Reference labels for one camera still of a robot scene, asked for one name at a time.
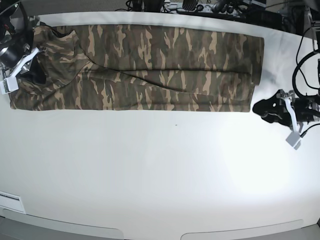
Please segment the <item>black equipment box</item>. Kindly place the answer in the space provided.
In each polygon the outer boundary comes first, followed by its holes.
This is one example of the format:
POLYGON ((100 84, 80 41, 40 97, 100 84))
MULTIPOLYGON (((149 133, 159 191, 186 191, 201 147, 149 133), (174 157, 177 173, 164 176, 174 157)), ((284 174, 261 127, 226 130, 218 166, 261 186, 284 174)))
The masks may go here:
POLYGON ((249 24, 279 30, 282 27, 282 15, 279 13, 259 10, 248 13, 245 20, 249 24))

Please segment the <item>camouflage T-shirt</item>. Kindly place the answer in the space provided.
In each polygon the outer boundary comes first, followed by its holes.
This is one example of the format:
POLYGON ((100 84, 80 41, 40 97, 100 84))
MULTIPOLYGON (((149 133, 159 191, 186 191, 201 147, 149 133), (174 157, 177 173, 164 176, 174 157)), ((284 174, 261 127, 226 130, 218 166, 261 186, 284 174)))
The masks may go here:
POLYGON ((46 82, 24 77, 16 110, 249 112, 262 37, 185 27, 94 24, 34 29, 46 82))

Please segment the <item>white label plate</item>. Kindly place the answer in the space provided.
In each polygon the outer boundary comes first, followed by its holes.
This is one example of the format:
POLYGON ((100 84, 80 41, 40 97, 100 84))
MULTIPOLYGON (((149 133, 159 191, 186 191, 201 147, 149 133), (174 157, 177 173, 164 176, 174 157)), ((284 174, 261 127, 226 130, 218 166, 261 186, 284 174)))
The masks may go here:
POLYGON ((0 207, 17 213, 26 214, 21 197, 3 191, 0 192, 0 207))

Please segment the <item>grey power strip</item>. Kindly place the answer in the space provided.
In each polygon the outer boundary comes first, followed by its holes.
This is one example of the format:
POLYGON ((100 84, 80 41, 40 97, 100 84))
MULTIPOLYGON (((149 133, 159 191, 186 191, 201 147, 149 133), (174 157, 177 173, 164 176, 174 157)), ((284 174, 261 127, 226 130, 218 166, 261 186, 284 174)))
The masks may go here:
POLYGON ((195 16, 224 16, 224 17, 234 17, 237 16, 237 11, 225 11, 225 12, 215 12, 214 5, 213 4, 204 4, 204 3, 198 3, 194 10, 185 10, 182 8, 182 3, 177 4, 170 4, 169 7, 170 10, 177 14, 186 14, 186 15, 195 15, 195 16))

